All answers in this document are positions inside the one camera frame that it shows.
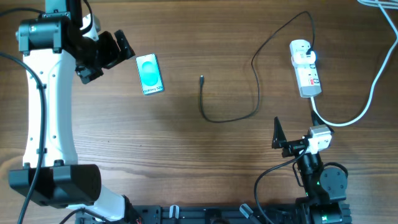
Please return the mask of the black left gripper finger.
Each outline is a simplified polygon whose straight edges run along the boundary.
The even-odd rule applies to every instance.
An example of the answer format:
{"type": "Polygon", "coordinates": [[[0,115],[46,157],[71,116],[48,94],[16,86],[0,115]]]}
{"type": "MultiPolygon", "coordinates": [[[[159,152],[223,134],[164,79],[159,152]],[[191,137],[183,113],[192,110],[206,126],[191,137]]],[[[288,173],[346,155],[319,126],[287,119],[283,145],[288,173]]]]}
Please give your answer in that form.
{"type": "Polygon", "coordinates": [[[83,68],[80,70],[76,70],[76,74],[80,77],[83,84],[87,84],[102,76],[103,71],[101,69],[96,70],[93,68],[83,68]]]}
{"type": "Polygon", "coordinates": [[[114,35],[120,49],[119,58],[121,60],[128,60],[136,55],[122,30],[117,30],[114,35]]]}

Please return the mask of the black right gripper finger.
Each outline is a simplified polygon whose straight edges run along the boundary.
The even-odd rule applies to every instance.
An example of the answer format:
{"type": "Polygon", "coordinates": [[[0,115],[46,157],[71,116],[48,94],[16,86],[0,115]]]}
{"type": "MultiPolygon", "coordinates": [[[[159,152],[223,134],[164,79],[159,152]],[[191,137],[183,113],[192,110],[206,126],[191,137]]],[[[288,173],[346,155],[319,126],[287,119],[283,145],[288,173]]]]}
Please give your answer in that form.
{"type": "Polygon", "coordinates": [[[311,118],[314,126],[326,125],[332,134],[335,133],[331,126],[326,124],[314,110],[311,111],[311,118]]]}
{"type": "Polygon", "coordinates": [[[273,149],[280,149],[285,147],[287,144],[287,139],[282,129],[281,123],[279,118],[276,116],[274,118],[274,133],[272,138],[272,148],[273,149]]]}

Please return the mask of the turquoise screen smartphone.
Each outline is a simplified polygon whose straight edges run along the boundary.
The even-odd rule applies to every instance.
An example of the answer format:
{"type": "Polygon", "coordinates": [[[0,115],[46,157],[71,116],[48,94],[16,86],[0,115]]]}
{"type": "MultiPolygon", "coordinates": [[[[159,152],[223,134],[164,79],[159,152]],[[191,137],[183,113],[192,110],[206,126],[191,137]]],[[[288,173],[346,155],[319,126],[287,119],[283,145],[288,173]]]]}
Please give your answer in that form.
{"type": "Polygon", "coordinates": [[[164,91],[158,60],[155,54],[136,57],[142,93],[152,95],[164,91]]]}

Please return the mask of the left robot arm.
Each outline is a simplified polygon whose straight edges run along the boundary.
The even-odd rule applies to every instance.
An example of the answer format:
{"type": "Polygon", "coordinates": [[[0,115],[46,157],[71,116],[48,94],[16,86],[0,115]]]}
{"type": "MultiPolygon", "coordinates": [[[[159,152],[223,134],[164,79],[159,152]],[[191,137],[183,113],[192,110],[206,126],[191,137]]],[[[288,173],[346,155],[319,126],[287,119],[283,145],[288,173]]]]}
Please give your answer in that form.
{"type": "Polygon", "coordinates": [[[134,56],[124,33],[103,32],[81,1],[47,1],[16,39],[29,88],[28,139],[9,185],[26,202],[69,208],[102,223],[142,223],[124,195],[103,186],[98,166],[80,164],[72,133],[72,82],[89,83],[134,56]]]}

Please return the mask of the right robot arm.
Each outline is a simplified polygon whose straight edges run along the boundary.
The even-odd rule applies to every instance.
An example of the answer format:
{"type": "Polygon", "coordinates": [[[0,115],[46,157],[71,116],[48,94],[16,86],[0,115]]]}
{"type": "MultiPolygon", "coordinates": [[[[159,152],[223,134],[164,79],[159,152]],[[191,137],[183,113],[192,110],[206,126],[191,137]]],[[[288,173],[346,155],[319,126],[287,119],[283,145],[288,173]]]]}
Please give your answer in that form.
{"type": "Polygon", "coordinates": [[[296,223],[351,223],[346,200],[348,170],[337,162],[322,162],[320,152],[328,149],[334,130],[315,112],[313,126],[301,139],[288,141],[279,118],[274,118],[272,148],[282,149],[282,157],[292,157],[292,168],[305,197],[295,201],[296,223]]]}

